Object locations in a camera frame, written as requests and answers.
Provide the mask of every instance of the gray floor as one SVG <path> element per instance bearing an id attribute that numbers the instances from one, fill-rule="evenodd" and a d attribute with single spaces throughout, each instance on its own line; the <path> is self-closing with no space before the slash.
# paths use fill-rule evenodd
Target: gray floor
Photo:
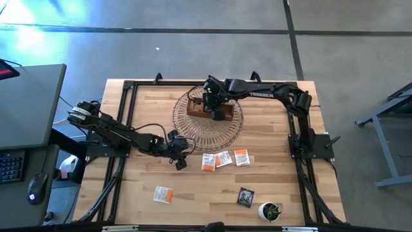
<path id="1" fill-rule="evenodd" d="M 408 0 L 289 0 L 296 30 L 412 31 Z M 10 1 L 0 23 L 106 28 L 286 30 L 281 0 Z M 66 63 L 61 95 L 70 103 L 101 98 L 107 78 L 217 77 L 296 80 L 288 35 L 125 34 L 0 31 L 0 58 L 23 65 Z M 315 81 L 334 145 L 347 221 L 411 230 L 412 185 L 378 190 L 390 176 L 371 125 L 354 120 L 411 82 L 412 37 L 298 36 L 304 79 Z M 55 119 L 66 117 L 59 103 Z M 69 136 L 68 124 L 56 128 Z M 50 209 L 62 223 L 77 187 L 53 190 Z"/>

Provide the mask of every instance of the wire basket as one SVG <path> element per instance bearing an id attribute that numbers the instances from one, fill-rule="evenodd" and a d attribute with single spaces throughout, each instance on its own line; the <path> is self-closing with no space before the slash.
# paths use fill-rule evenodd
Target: wire basket
<path id="1" fill-rule="evenodd" d="M 197 87 L 191 91 L 191 97 L 202 97 L 204 90 Z M 243 112 L 237 101 L 230 101 L 234 106 L 232 121 L 214 121 L 187 114 L 187 94 L 183 94 L 173 108 L 172 123 L 179 135 L 193 138 L 196 149 L 202 151 L 218 150 L 230 145 L 240 134 L 243 125 Z"/>

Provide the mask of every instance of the butcher block tabletop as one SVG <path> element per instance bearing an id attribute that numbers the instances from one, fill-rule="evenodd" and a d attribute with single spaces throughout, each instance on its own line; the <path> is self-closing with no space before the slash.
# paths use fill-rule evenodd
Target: butcher block tabletop
<path id="1" fill-rule="evenodd" d="M 108 79 L 101 110 L 116 119 L 125 80 Z M 321 106 L 315 83 L 298 81 L 298 87 L 313 97 L 310 121 L 316 133 L 324 133 Z M 172 111 L 176 101 L 190 86 L 139 86 L 132 126 L 159 123 L 166 132 L 173 130 Z M 127 96 L 123 123 L 129 111 Z M 116 224 L 206 225 L 222 221 L 228 226 L 303 226 L 303 210 L 295 161 L 290 158 L 285 107 L 277 100 L 249 97 L 240 100 L 243 128 L 227 150 L 233 164 L 216 171 L 202 171 L 202 151 L 186 158 L 187 167 L 177 171 L 169 159 L 150 157 L 131 149 L 123 174 Z M 142 133 L 162 135 L 159 127 L 149 126 Z M 247 149 L 250 165 L 237 167 L 234 150 Z M 79 219 L 94 204 L 103 187 L 108 158 L 99 157 L 86 166 L 73 219 Z M 332 166 L 325 160 L 313 160 L 317 189 L 335 215 L 345 221 L 341 196 Z M 173 189 L 170 204 L 153 201 L 157 186 Z M 236 203 L 241 188 L 254 191 L 251 208 Z M 109 214 L 111 195 L 106 206 Z M 309 192 L 312 218 L 314 204 Z M 259 218 L 262 203 L 275 202 L 282 212 L 279 220 L 265 222 Z"/>

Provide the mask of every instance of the black metal frame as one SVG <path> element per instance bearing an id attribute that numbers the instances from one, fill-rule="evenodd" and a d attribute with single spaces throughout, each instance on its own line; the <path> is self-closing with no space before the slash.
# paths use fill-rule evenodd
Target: black metal frame
<path id="1" fill-rule="evenodd" d="M 149 80 L 148 81 L 124 81 L 122 96 L 121 96 L 121 99 L 120 99 L 120 105 L 119 105 L 119 110 L 118 110 L 118 115 L 117 115 L 117 120 L 121 121 L 122 118 L 123 118 L 124 106 L 126 105 L 126 96 L 127 96 L 127 93 L 128 93 L 129 90 L 131 90 L 132 92 L 131 92 L 131 100 L 130 100 L 130 105 L 129 105 L 129 112 L 127 114 L 127 121 L 126 121 L 127 126 L 131 126 L 131 123 L 132 123 L 133 111 L 134 111 L 135 102 L 136 102 L 137 89 L 138 89 L 139 86 L 194 86 L 196 84 L 201 84 L 202 83 L 202 81 L 159 81 L 160 79 L 163 79 L 163 77 L 162 77 L 162 74 L 158 73 L 154 81 L 149 81 Z M 260 78 L 260 76 L 257 72 L 252 73 L 252 76 L 250 77 L 250 80 L 256 80 L 257 82 L 262 83 L 262 80 L 261 80 L 261 78 Z M 282 83 L 282 82 L 275 82 L 274 81 L 274 82 L 269 82 L 269 83 L 279 84 L 279 83 Z M 294 116 L 291 113 L 288 113 L 288 121 L 289 121 L 289 128 L 290 128 L 290 135 L 289 136 L 294 137 L 297 134 L 296 134 L 296 130 L 295 130 Z M 104 179 L 104 190 L 106 190 L 106 191 L 107 191 L 107 187 L 111 183 L 109 180 L 111 178 L 111 173 L 113 171 L 114 161 L 115 161 L 114 157 L 109 158 L 108 168 L 107 168 L 106 176 L 105 176 L 105 179 Z M 303 168 L 302 167 L 302 161 L 303 160 L 300 159 L 300 158 L 295 158 L 295 163 L 296 163 L 297 170 L 299 170 L 299 168 Z M 124 165 L 126 165 L 126 159 L 125 159 L 125 161 L 121 162 L 121 164 L 123 165 L 123 167 L 120 167 L 120 163 L 119 163 L 119 167 L 120 167 L 121 171 L 118 174 L 118 180 L 116 182 L 115 192 L 113 194 L 111 211 L 110 211 L 110 215 L 108 217 L 108 221 L 113 222 L 113 223 L 116 219 L 117 204 L 118 204 L 118 198 L 119 198 L 119 194 L 120 194 L 120 186 L 121 186 L 121 183 L 122 183 L 123 169 L 124 169 Z M 307 165 L 307 168 L 308 168 L 308 174 L 307 174 L 308 175 L 308 181 L 313 186 L 312 191 L 317 192 L 317 186 L 316 186 L 316 181 L 315 181 L 315 174 L 314 174 L 314 168 L 313 168 L 312 160 L 311 159 L 306 159 L 306 165 Z M 300 189 L 300 192 L 301 192 L 301 201 L 302 201 L 302 207 L 303 207 L 304 222 L 305 222 L 305 225 L 308 225 L 309 223 L 312 223 L 314 221 L 312 220 L 312 218 L 310 216 L 310 212 L 309 212 L 308 199 L 307 199 L 307 196 L 306 196 L 306 187 L 305 187 L 304 182 L 300 178 L 298 178 L 298 184 L 299 184 L 299 189 Z M 322 216 L 322 213 L 321 213 L 320 206 L 315 201 L 315 197 L 314 197 L 314 205 L 315 205 L 316 221 L 321 223 L 321 222 L 323 222 L 323 216 Z M 103 221 L 105 208 L 106 208 L 106 200 L 104 199 L 102 201 L 102 204 L 101 204 L 100 208 L 98 209 L 97 221 Z M 162 226 L 162 228 L 163 227 L 164 228 L 169 228 L 169 229 L 173 229 L 173 228 L 176 228 L 176 227 L 185 228 L 185 226 L 172 226 L 172 227 Z M 272 227 L 272 226 L 268 226 L 268 227 L 241 226 L 239 228 L 245 228 L 245 230 L 258 229 L 258 230 L 266 230 L 266 231 L 274 229 L 274 227 Z"/>

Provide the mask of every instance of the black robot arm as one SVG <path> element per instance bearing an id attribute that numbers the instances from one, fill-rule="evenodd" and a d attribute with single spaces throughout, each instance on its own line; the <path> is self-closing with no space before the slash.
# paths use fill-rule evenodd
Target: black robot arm
<path id="1" fill-rule="evenodd" d="M 81 102 L 68 112 L 68 121 L 79 128 L 94 131 L 100 135 L 106 144 L 113 149 L 131 144 L 139 152 L 154 157 L 166 157 L 177 160 L 178 170 L 186 167 L 185 158 L 190 152 L 183 152 L 189 148 L 186 138 L 178 136 L 176 130 L 166 135 L 164 128 L 159 124 L 145 126 L 160 126 L 164 131 L 164 138 L 151 133 L 139 133 L 138 129 L 130 128 L 112 118 L 112 116 L 100 111 L 100 103 L 97 101 Z"/>
<path id="2" fill-rule="evenodd" d="M 291 83 L 258 84 L 239 79 L 219 81 L 209 76 L 203 88 L 203 102 L 205 111 L 212 113 L 212 119 L 224 120 L 225 113 L 221 107 L 230 100 L 239 100 L 246 97 L 261 97 L 276 99 L 283 103 L 288 112 L 297 117 L 300 135 L 297 146 L 303 151 L 310 151 L 314 145 L 315 132 L 309 126 L 308 114 L 312 96 Z"/>

